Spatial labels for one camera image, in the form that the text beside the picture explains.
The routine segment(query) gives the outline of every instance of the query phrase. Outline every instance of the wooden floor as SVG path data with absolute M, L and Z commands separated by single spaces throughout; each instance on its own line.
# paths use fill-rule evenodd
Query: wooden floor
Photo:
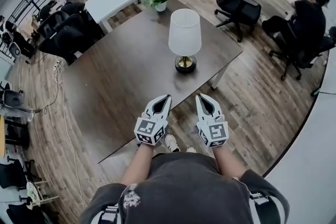
M 220 22 L 214 15 L 216 0 L 180 1 L 213 24 Z M 275 4 L 276 0 L 257 1 L 262 4 L 267 16 L 284 11 L 283 5 Z M 142 9 L 142 5 L 131 5 L 111 20 L 112 27 L 117 27 Z M 236 38 L 232 26 L 223 30 Z M 215 91 L 208 83 L 200 92 L 219 101 L 229 125 L 229 148 L 245 166 L 262 174 L 289 144 L 306 117 L 313 101 L 310 92 L 319 85 L 324 71 L 323 58 L 318 59 L 312 69 L 303 70 L 300 81 L 295 79 L 294 68 L 290 68 L 286 80 L 281 81 L 284 63 L 268 56 L 270 49 L 277 48 L 275 43 L 263 33 L 260 26 L 252 35 L 248 35 L 247 28 L 243 30 L 245 36 L 240 44 L 243 53 L 229 65 Z M 42 56 L 39 52 L 35 60 Z M 16 90 L 24 90 L 25 100 L 30 107 L 41 108 L 55 99 L 57 86 L 51 75 L 54 64 L 55 57 L 48 55 L 35 65 L 29 66 L 19 61 L 11 71 L 9 81 Z M 37 114 L 31 122 L 31 147 L 26 157 L 35 159 L 40 176 L 50 180 L 52 192 L 60 196 L 52 204 L 52 208 L 60 213 L 60 223 L 76 223 L 83 207 L 69 136 L 75 150 L 85 205 L 98 187 L 119 180 L 135 147 L 131 143 L 129 146 L 133 150 L 108 158 L 99 165 L 93 163 L 76 120 L 66 107 L 67 135 L 62 94 L 60 87 L 55 104 L 48 107 L 46 114 Z M 193 145 L 197 151 L 206 152 L 196 134 L 195 123 L 193 95 L 171 113 L 170 132 L 177 137 L 182 149 Z M 157 151 L 164 152 L 165 148 L 159 147 Z

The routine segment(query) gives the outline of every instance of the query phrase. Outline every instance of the person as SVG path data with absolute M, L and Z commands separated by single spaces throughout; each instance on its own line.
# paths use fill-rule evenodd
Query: person
M 247 170 L 225 146 L 215 159 L 189 147 L 182 153 L 167 134 L 170 152 L 153 157 L 142 143 L 119 183 L 100 187 L 80 224 L 285 223 L 289 204 L 269 182 Z
M 80 14 L 85 9 L 85 3 L 71 3 L 67 2 L 60 10 L 67 13 L 69 16 L 73 14 Z M 39 17 L 42 21 L 46 20 L 56 10 L 52 9 L 51 5 L 44 6 L 39 13 Z
M 21 54 L 27 56 L 30 59 L 34 54 L 35 49 L 16 29 L 17 26 L 15 24 L 9 21 L 5 21 L 5 17 L 0 15 L 0 37 L 4 33 L 8 33 L 11 37 L 11 40 L 19 46 Z
M 61 9 L 62 12 L 67 13 L 69 16 L 73 14 L 78 14 L 82 18 L 84 24 L 90 30 L 87 34 L 92 34 L 93 37 L 97 37 L 100 39 L 104 36 L 99 25 L 93 20 L 91 15 L 85 10 L 85 3 L 80 2 L 67 2 Z M 46 5 L 44 6 L 39 13 L 40 20 L 45 21 L 51 14 L 55 13 L 56 10 L 52 9 L 52 6 Z
M 296 15 L 293 22 L 293 31 L 299 40 L 298 46 L 320 45 L 326 28 L 325 15 L 322 7 L 327 5 L 330 0 L 300 0 L 291 5 L 295 8 Z M 289 21 L 273 16 L 267 20 L 265 16 L 260 17 L 262 28 L 267 34 L 281 32 Z

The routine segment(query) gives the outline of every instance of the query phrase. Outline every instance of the cable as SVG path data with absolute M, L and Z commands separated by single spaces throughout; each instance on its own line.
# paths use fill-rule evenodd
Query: cable
M 67 135 L 69 137 L 69 140 L 70 140 L 70 145 L 72 147 L 72 152 L 73 152 L 73 158 L 75 160 L 75 168 L 76 168 L 76 176 L 77 176 L 77 180 L 78 180 L 78 186 L 79 186 L 79 191 L 80 191 L 80 199 L 82 201 L 82 206 L 83 206 L 83 209 L 85 209 L 85 205 L 84 205 L 84 201 L 83 201 L 83 192 L 82 192 L 82 189 L 81 189 L 81 186 L 80 186 L 80 180 L 79 180 L 79 176 L 78 176 L 78 167 L 77 167 L 77 161 L 76 161 L 76 152 L 75 152 L 75 149 L 73 147 L 73 144 L 72 144 L 72 140 L 71 140 L 71 137 L 69 135 L 69 131 L 68 131 L 68 125 L 67 125 L 67 120 L 66 120 L 66 111 L 65 111 L 65 96 L 64 96 L 64 86 L 62 84 L 62 82 L 60 83 L 60 85 L 62 86 L 62 89 L 63 89 L 63 109 L 64 109 L 64 123 L 65 123 L 65 128 L 67 130 Z
M 319 92 L 319 93 L 330 94 L 330 95 L 336 95 L 336 93 L 331 93 L 331 92 Z
M 46 55 L 44 55 L 41 59 L 39 59 L 37 62 L 31 62 L 31 63 L 29 63 L 30 65 L 34 65 L 34 64 L 36 64 L 36 63 L 38 63 L 38 62 L 41 62 L 46 56 L 47 56 L 48 54 L 46 54 Z

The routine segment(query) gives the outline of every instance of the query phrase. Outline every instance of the sneaker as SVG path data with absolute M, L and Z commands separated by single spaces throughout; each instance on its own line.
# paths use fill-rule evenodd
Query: sneaker
M 259 20 L 261 21 L 261 23 L 263 23 L 265 20 L 267 20 L 266 16 L 261 15 Z
M 165 141 L 166 141 L 167 147 L 169 148 L 171 152 L 180 151 L 180 148 L 177 145 L 176 138 L 173 135 L 171 134 L 166 135 Z
M 188 147 L 186 152 L 190 152 L 190 153 L 196 153 L 196 149 L 192 146 Z

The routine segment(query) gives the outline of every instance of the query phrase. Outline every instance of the black t-shirt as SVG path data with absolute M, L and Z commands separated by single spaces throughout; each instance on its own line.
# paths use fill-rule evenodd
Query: black t-shirt
M 67 13 L 68 15 L 79 14 L 85 8 L 85 3 L 66 3 L 61 11 Z
M 319 4 L 309 0 L 295 1 L 297 18 L 294 29 L 301 46 L 316 48 L 324 36 L 326 28 L 325 15 Z
M 79 224 L 91 224 L 102 210 L 117 203 L 125 224 L 253 224 L 246 187 L 252 193 L 276 197 L 287 220 L 288 202 L 256 173 L 248 170 L 238 182 L 222 176 L 213 158 L 177 152 L 155 157 L 149 178 L 130 192 L 124 192 L 122 184 L 99 188 Z M 271 202 L 256 209 L 261 224 L 280 223 Z

